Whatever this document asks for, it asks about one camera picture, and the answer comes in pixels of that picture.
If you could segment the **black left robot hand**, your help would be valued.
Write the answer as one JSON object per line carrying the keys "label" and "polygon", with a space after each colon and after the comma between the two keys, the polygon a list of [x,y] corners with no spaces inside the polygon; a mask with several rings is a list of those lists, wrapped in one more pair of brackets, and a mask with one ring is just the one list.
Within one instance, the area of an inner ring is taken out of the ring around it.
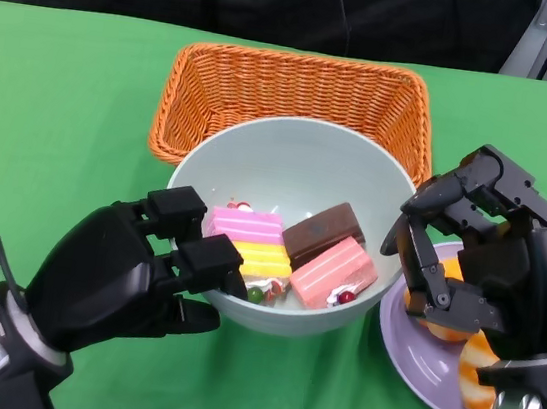
{"label": "black left robot hand", "polygon": [[246,300],[248,293],[232,241],[202,235],[206,213],[196,190],[186,186],[86,216],[25,289],[41,337],[73,352],[118,337],[216,330],[219,312],[193,296],[214,289]]}

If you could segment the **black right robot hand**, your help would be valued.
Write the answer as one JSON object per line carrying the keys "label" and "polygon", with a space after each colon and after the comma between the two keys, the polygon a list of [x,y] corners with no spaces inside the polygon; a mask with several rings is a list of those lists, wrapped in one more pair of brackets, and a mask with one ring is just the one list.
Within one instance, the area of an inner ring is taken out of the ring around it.
{"label": "black right robot hand", "polygon": [[547,354],[547,200],[492,145],[422,183],[381,254],[398,255],[409,314],[485,331],[502,360]]}

